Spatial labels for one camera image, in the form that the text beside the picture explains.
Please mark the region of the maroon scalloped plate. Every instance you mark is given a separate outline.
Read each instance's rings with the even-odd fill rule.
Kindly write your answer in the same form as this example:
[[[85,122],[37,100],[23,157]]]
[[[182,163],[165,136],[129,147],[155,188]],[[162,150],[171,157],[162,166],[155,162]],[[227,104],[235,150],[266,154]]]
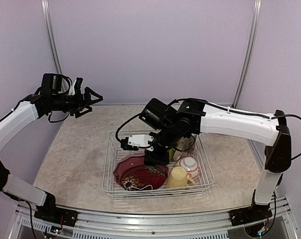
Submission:
[[[157,190],[164,185],[169,167],[145,165],[143,154],[132,154],[121,159],[113,170],[114,181],[127,191]]]

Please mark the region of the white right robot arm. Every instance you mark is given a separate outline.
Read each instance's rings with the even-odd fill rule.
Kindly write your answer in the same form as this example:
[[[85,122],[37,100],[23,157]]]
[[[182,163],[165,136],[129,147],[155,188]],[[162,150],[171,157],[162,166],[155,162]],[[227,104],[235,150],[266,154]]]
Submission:
[[[280,110],[274,114],[235,110],[195,98],[179,102],[175,109],[154,98],[140,113],[139,118],[153,128],[152,133],[133,138],[136,147],[146,150],[146,163],[168,164],[168,152],[180,139],[195,134],[222,134],[262,143],[266,159],[251,205],[231,210],[229,216],[233,226],[274,218],[276,210],[271,210],[270,203],[294,159],[288,115]]]

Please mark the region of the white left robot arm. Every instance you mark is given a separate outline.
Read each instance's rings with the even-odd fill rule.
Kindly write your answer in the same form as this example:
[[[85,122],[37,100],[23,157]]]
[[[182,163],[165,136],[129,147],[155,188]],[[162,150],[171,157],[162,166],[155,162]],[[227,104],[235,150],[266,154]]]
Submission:
[[[34,94],[20,100],[0,119],[0,153],[24,128],[53,112],[79,118],[92,111],[92,105],[103,101],[103,96],[89,87],[81,90],[82,78],[72,81],[62,74],[45,73],[41,86]],[[0,192],[10,198],[36,207],[38,219],[73,227],[78,213],[56,205],[55,196],[13,176],[0,160]]]

